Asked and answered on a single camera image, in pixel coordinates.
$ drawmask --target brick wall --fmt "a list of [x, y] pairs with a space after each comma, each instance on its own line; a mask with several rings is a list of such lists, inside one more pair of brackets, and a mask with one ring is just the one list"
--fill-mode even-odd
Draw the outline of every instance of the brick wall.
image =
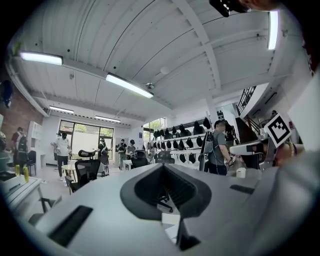
[[[0, 81], [2, 82], [6, 79], [10, 80], [10, 77], [3, 67], [0, 70]], [[41, 125], [44, 117], [21, 94], [14, 83], [12, 85], [13, 96], [10, 108], [7, 108], [3, 102], [0, 104], [0, 114], [3, 115], [1, 131], [5, 134], [6, 143], [9, 147], [11, 146], [12, 135], [17, 131], [18, 127], [22, 127], [24, 134], [27, 135], [30, 121]]]

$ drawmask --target black backpack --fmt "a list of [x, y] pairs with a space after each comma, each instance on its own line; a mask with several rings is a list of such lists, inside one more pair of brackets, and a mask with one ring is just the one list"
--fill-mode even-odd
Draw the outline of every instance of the black backpack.
[[26, 163], [28, 161], [27, 137], [21, 134], [16, 142], [17, 144], [17, 160]]

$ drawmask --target white shirt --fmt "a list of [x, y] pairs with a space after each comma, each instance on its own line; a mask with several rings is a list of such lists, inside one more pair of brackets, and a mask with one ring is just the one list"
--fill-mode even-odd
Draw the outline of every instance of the white shirt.
[[63, 139], [62, 137], [58, 137], [54, 143], [57, 146], [58, 156], [67, 157], [69, 155], [70, 142], [68, 138]]

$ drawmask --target ceiling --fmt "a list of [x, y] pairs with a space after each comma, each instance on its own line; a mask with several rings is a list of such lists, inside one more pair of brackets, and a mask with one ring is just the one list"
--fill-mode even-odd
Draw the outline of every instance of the ceiling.
[[[281, 20], [294, 35], [287, 41], [300, 42], [288, 16]], [[13, 58], [12, 65], [43, 108], [68, 105], [77, 115], [100, 113], [129, 125], [278, 76], [270, 74], [277, 51], [267, 49], [268, 31], [267, 12], [232, 12], [224, 18], [208, 0], [50, 0], [26, 21], [12, 45], [63, 56], [85, 68], [20, 58]], [[290, 60], [290, 49], [281, 60]], [[168, 74], [161, 73], [163, 67]], [[112, 72], [144, 89], [152, 82], [154, 97], [137, 95], [86, 69]]]

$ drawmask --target mesh backrest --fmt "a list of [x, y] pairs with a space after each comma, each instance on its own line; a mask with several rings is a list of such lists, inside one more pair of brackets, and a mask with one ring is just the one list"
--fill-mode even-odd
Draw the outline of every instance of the mesh backrest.
[[100, 160], [80, 160], [76, 161], [74, 165], [80, 187], [97, 179]]

